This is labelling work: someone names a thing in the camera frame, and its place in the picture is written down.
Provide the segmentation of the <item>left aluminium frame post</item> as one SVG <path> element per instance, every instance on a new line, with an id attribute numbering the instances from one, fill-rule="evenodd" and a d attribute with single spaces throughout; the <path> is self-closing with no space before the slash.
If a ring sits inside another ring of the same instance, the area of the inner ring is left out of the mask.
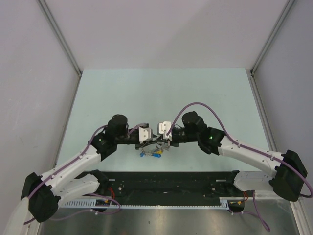
<path id="1" fill-rule="evenodd" d="M 58 23 L 57 23 L 57 21 L 55 20 L 55 17 L 53 16 L 53 13 L 50 10 L 47 2 L 45 0 L 36 0 L 36 3 L 38 4 L 40 10 L 42 11 L 43 16 L 45 17 L 46 21 L 48 22 L 53 34 L 55 35 L 57 41 L 59 42 L 65 56 L 69 60 L 75 73 L 78 75 L 78 77 L 81 77 L 82 70 L 80 69 L 78 62 L 75 59 L 74 54 L 72 53 L 72 50 L 70 49 L 70 46 L 67 43 L 67 41 L 66 41 Z"/>

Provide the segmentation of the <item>right aluminium frame post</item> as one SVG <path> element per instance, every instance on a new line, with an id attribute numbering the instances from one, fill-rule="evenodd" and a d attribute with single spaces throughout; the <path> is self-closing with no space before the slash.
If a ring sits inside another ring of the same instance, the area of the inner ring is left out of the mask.
<path id="1" fill-rule="evenodd" d="M 263 61 L 264 57 L 266 56 L 268 50 L 270 49 L 272 43 L 274 42 L 275 38 L 277 37 L 280 29 L 284 25 L 284 22 L 286 21 L 288 15 L 294 8 L 295 4 L 297 3 L 297 0 L 288 0 L 280 13 L 277 21 L 275 22 L 265 44 L 263 45 L 260 53 L 258 54 L 255 62 L 253 63 L 253 66 L 249 70 L 250 74 L 253 76 L 256 71 L 258 70 L 261 62 Z"/>

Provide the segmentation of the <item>aluminium frame post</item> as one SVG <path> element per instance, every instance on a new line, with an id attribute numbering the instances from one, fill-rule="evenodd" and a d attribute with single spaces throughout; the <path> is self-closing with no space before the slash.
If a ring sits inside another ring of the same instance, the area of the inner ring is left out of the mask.
<path id="1" fill-rule="evenodd" d="M 72 53 L 72 50 L 70 49 L 70 46 L 67 43 L 67 41 L 66 41 L 58 23 L 57 23 L 57 21 L 55 20 L 55 17 L 53 16 L 53 13 L 50 10 L 47 2 L 45 0 L 36 0 L 36 3 L 38 4 L 40 10 L 42 11 L 43 16 L 45 17 L 46 21 L 48 22 L 53 34 L 55 35 L 57 41 L 59 42 L 65 56 L 69 60 L 75 73 L 78 75 L 78 77 L 81 77 L 82 70 L 80 69 L 78 62 L 75 59 L 74 54 Z"/>
<path id="2" fill-rule="evenodd" d="M 295 4 L 297 3 L 297 0 L 288 0 L 280 13 L 277 21 L 275 22 L 265 44 L 263 45 L 260 53 L 258 54 L 255 62 L 253 63 L 253 66 L 249 70 L 250 74 L 253 76 L 256 71 L 258 70 L 261 62 L 263 61 L 264 57 L 266 56 L 268 50 L 270 49 L 272 43 L 274 42 L 275 38 L 277 37 L 280 29 L 284 25 L 284 22 L 286 21 L 288 15 L 294 8 Z"/>

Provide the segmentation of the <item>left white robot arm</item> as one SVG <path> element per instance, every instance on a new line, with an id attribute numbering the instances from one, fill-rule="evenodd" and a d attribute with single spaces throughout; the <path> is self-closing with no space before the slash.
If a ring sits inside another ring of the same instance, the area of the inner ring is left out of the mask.
<path id="1" fill-rule="evenodd" d="M 99 127 L 87 145 L 65 163 L 40 175 L 29 174 L 24 182 L 21 198 L 28 199 L 28 210 L 37 222 L 45 222 L 60 205 L 79 196 L 95 193 L 104 195 L 108 190 L 105 176 L 95 170 L 79 180 L 77 176 L 87 168 L 105 160 L 118 145 L 131 144 L 136 148 L 154 143 L 157 135 L 147 123 L 128 128 L 124 115 L 114 115 L 108 124 Z"/>

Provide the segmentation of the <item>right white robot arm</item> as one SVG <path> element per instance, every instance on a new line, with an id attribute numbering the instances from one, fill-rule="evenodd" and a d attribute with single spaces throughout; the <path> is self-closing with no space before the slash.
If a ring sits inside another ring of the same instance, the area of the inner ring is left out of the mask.
<path id="1" fill-rule="evenodd" d="M 273 192 L 281 198 L 295 202 L 301 196 L 308 173 L 296 152 L 265 151 L 239 142 L 224 130 L 207 126 L 195 111 L 184 114 L 182 122 L 184 127 L 172 125 L 165 133 L 173 146 L 197 142 L 206 154 L 231 157 L 263 171 L 270 177 L 269 185 Z"/>

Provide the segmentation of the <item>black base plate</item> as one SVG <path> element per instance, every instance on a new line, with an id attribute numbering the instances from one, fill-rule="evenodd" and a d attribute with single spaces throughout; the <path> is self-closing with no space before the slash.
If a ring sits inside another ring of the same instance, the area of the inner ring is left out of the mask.
<path id="1" fill-rule="evenodd" d="M 237 189 L 232 172 L 108 172 L 85 171 L 100 183 L 98 195 L 114 195 L 119 202 L 182 202 L 183 199 L 203 201 L 204 198 L 250 198 L 252 191 Z"/>

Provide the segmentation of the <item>large silver keyring holder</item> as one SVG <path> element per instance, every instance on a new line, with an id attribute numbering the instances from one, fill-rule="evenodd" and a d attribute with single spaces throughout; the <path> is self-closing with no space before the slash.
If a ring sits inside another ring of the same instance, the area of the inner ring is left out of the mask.
<path id="1" fill-rule="evenodd" d="M 141 152 L 145 154 L 145 156 L 152 156 L 153 153 L 156 153 L 158 150 L 168 151 L 170 148 L 170 144 L 168 142 L 157 142 L 155 144 L 145 146 L 141 149 Z"/>

